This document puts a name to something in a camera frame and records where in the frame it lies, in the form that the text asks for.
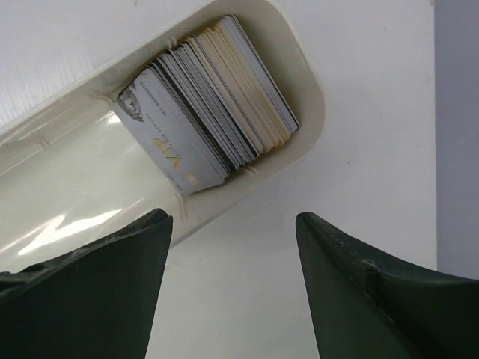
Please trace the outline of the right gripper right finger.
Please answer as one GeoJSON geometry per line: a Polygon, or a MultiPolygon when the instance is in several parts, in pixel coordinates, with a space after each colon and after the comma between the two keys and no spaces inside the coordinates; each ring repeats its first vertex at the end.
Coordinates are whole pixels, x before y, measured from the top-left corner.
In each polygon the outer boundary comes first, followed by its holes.
{"type": "Polygon", "coordinates": [[[478,282],[426,269],[311,212],[296,240],[322,358],[476,358],[478,282]]]}

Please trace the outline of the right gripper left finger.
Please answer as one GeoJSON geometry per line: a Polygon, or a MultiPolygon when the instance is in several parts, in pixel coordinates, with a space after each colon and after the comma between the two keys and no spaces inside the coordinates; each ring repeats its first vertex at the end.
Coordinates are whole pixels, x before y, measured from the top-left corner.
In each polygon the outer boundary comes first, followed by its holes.
{"type": "Polygon", "coordinates": [[[3,358],[144,358],[173,218],[155,209],[119,231],[1,273],[3,358]]]}

